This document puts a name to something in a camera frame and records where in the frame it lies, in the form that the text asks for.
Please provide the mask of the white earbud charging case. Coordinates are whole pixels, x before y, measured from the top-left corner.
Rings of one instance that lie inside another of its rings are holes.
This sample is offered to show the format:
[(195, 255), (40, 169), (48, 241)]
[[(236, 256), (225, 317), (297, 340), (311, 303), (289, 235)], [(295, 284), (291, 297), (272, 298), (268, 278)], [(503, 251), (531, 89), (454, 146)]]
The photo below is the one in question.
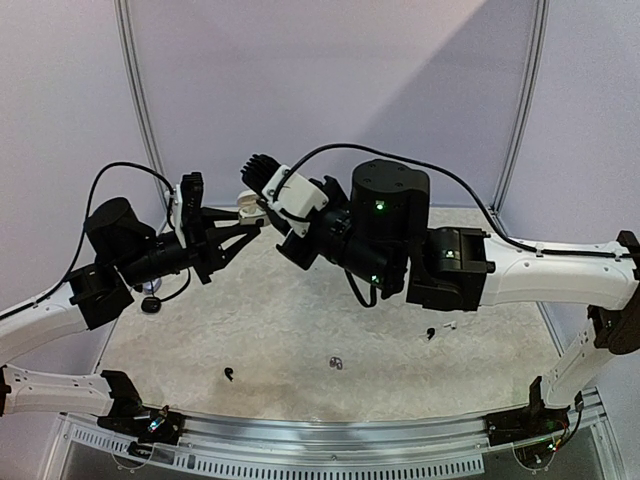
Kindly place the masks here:
[(267, 218), (260, 207), (260, 197), (252, 190), (244, 190), (237, 197), (238, 220), (241, 225), (263, 225)]

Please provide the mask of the blue-grey charging case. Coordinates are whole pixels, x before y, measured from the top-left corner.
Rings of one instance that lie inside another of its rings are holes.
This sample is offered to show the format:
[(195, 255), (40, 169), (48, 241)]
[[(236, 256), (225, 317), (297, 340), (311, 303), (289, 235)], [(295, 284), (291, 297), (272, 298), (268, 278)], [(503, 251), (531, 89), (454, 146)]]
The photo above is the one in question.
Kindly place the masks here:
[(161, 284), (162, 284), (162, 281), (160, 279), (155, 279), (149, 282), (145, 282), (142, 285), (143, 292), (145, 294), (152, 294), (154, 292), (157, 292), (161, 287)]

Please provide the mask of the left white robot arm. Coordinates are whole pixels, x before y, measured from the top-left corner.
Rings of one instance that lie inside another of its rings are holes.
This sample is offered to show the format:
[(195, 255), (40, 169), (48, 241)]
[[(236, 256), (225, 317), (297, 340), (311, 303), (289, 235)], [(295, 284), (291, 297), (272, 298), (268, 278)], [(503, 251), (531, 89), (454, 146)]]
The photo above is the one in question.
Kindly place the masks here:
[(1, 412), (74, 412), (111, 417), (128, 434), (148, 426), (148, 412), (129, 377), (120, 371), (71, 375), (37, 372), (13, 360), (53, 340), (95, 330), (134, 302), (132, 293), (167, 275), (194, 273), (210, 282), (267, 222), (254, 193), (240, 195), (236, 211), (202, 206), (198, 172), (169, 194), (174, 230), (164, 234), (141, 222), (130, 202), (115, 197), (84, 222), (93, 263), (62, 283), (1, 314)]

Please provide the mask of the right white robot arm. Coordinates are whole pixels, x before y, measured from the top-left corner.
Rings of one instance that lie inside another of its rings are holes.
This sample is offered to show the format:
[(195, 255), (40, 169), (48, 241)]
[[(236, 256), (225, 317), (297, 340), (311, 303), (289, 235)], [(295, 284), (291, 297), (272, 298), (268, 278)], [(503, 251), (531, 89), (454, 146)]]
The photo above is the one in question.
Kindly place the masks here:
[(556, 409), (616, 355), (639, 348), (639, 243), (633, 233), (590, 248), (523, 244), (496, 232), (428, 224), (430, 179), (398, 162), (358, 165), (351, 188), (313, 180), (266, 155), (243, 167), (243, 182), (283, 234), (280, 253), (302, 269), (317, 258), (339, 266), (371, 308), (404, 293), (436, 311), (508, 303), (587, 306), (588, 323), (553, 369), (534, 381), (517, 427), (537, 436)]

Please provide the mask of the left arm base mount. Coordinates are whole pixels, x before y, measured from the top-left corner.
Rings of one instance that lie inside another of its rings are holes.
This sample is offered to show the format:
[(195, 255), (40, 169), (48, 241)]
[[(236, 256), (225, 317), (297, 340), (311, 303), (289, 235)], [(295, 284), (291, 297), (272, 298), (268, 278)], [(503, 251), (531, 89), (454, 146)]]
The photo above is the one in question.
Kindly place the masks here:
[(127, 454), (148, 460), (156, 444), (177, 446), (182, 436), (185, 416), (161, 408), (146, 406), (129, 377), (121, 371), (103, 370), (100, 377), (109, 387), (113, 401), (108, 413), (100, 416), (97, 425), (114, 433), (133, 437)]

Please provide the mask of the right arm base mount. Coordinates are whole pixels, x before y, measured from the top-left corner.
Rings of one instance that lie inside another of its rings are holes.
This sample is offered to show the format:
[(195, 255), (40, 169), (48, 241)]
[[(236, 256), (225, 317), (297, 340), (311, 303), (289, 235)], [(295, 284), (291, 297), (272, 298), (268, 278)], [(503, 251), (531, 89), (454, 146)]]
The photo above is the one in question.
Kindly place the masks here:
[(549, 447), (557, 451), (566, 445), (579, 429), (584, 399), (581, 391), (574, 397), (574, 406), (578, 412), (573, 430), (570, 430), (569, 406), (549, 408), (542, 395), (543, 378), (538, 376), (529, 386), (528, 404), (524, 407), (497, 411), (483, 416), (485, 432), (489, 445), (499, 446), (550, 435), (561, 431), (562, 435)]

